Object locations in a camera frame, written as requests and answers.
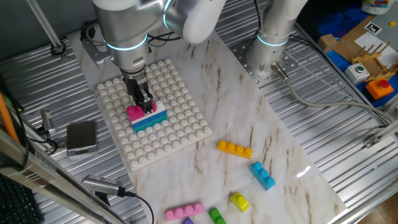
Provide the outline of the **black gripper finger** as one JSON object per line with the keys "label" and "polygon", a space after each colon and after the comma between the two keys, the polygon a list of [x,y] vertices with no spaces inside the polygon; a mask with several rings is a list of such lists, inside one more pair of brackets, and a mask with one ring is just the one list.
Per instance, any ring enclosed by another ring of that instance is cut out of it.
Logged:
{"label": "black gripper finger", "polygon": [[136,106],[143,106],[143,95],[140,90],[131,91],[129,94],[131,95]]}
{"label": "black gripper finger", "polygon": [[142,100],[141,100],[141,106],[142,110],[145,114],[150,114],[153,112],[153,96],[145,89],[142,88],[140,89],[141,95],[142,95]]}

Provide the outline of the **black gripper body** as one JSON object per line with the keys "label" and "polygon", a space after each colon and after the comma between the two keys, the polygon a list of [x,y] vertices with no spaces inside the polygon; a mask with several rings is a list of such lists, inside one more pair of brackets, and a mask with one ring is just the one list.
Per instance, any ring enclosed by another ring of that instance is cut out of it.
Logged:
{"label": "black gripper body", "polygon": [[138,72],[127,72],[125,70],[121,70],[121,73],[128,93],[139,93],[141,89],[146,92],[149,91],[147,74],[144,68]]}

